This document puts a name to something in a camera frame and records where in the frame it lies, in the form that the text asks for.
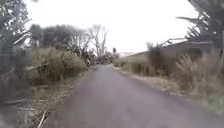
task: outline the tree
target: tree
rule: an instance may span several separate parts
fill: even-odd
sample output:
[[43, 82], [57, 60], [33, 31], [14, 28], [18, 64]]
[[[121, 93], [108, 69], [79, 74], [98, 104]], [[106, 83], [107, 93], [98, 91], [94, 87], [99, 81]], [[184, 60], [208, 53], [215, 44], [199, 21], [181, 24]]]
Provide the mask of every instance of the tree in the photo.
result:
[[189, 29], [187, 39], [190, 41], [212, 40], [216, 46], [222, 45], [224, 30], [223, 0], [189, 0], [198, 11], [197, 18], [179, 17], [195, 26]]
[[89, 29], [90, 37], [92, 38], [92, 43], [96, 48], [96, 54], [98, 57], [103, 56], [106, 53], [106, 37], [108, 31], [105, 27], [101, 25], [93, 25]]
[[22, 47], [29, 32], [25, 29], [28, 13], [22, 0], [8, 0], [0, 6], [0, 94], [4, 96], [9, 93], [6, 88], [21, 83], [26, 64]]
[[43, 29], [44, 39], [41, 43], [42, 47], [60, 47], [66, 48], [68, 46], [70, 33], [66, 26], [53, 26]]
[[40, 25], [33, 24], [30, 27], [31, 40], [33, 47], [39, 47], [40, 43], [43, 42], [44, 32]]

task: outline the asphalt road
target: asphalt road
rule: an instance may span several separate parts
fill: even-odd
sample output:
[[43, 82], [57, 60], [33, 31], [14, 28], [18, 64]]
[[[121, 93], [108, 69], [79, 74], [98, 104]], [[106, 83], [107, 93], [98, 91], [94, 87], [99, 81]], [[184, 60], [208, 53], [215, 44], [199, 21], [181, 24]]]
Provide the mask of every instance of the asphalt road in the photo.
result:
[[224, 128], [224, 118], [108, 66], [86, 75], [47, 128]]

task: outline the foliage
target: foliage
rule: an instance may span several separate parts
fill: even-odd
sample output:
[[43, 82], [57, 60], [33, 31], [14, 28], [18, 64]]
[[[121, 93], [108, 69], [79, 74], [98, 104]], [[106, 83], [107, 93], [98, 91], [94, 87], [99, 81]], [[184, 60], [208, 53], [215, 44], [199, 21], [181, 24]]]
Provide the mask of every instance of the foliage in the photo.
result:
[[1, 98], [2, 95], [8, 97], [11, 89], [18, 90], [20, 87], [18, 85], [24, 85], [22, 74], [27, 58], [22, 47], [29, 36], [25, 29], [25, 23], [28, 21], [27, 14], [22, 0], [8, 0], [0, 5]]
[[216, 54], [204, 54], [200, 59], [192, 61], [189, 56], [176, 63], [174, 78], [179, 82], [180, 89], [200, 95], [220, 92], [224, 65]]
[[29, 74], [32, 82], [56, 82], [86, 69], [84, 62], [75, 54], [55, 48], [34, 50], [32, 60], [33, 65], [37, 65]]
[[155, 70], [163, 71], [166, 75], [170, 73], [168, 58], [165, 57], [159, 46], [149, 47], [148, 61]]
[[185, 56], [189, 56], [192, 61], [195, 61], [202, 57], [202, 52], [199, 48], [187, 48], [177, 53], [176, 59], [179, 60]]
[[221, 46], [224, 30], [224, 8], [222, 0], [189, 0], [198, 11], [197, 18], [179, 17], [195, 26], [189, 29], [186, 38], [190, 41], [213, 40]]
[[107, 33], [106, 28], [101, 25], [93, 25], [89, 29], [89, 35], [92, 39], [91, 42], [95, 46], [97, 57], [103, 56], [106, 53], [107, 48], [105, 44]]

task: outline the dry grass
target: dry grass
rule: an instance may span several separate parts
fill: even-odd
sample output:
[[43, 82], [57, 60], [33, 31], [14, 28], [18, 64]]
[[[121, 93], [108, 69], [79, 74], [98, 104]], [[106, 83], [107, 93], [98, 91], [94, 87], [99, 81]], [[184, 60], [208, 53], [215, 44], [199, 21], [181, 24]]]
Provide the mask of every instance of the dry grass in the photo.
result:
[[32, 64], [39, 67], [29, 72], [33, 84], [46, 84], [74, 76], [86, 69], [85, 63], [69, 51], [55, 48], [36, 49], [32, 52]]
[[224, 64], [218, 54], [203, 54], [197, 59], [188, 55], [182, 56], [178, 62], [173, 63], [168, 76], [163, 74], [164, 70], [157, 73], [158, 69], [152, 68], [154, 66], [151, 66], [151, 62], [147, 64], [132, 60], [117, 65], [121, 67], [122, 72], [125, 70], [152, 87], [173, 95], [187, 95], [205, 108], [224, 114]]

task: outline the vegetation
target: vegetation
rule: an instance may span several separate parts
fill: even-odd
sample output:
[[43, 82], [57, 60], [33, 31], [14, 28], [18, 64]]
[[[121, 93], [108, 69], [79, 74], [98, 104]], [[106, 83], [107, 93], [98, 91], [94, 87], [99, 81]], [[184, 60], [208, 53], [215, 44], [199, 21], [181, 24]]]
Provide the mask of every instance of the vegetation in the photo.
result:
[[55, 48], [36, 49], [32, 52], [32, 64], [29, 79], [38, 84], [57, 82], [69, 76], [75, 76], [86, 69], [84, 62], [70, 51]]
[[170, 58], [163, 54], [163, 50], [160, 47], [150, 47], [148, 61], [119, 59], [114, 62], [114, 66], [141, 76], [175, 81], [175, 86], [162, 86], [170, 86], [166, 88], [170, 88], [172, 93], [175, 89], [177, 93], [200, 99], [210, 109], [224, 112], [224, 64], [219, 53], [202, 53], [198, 49], [189, 48]]

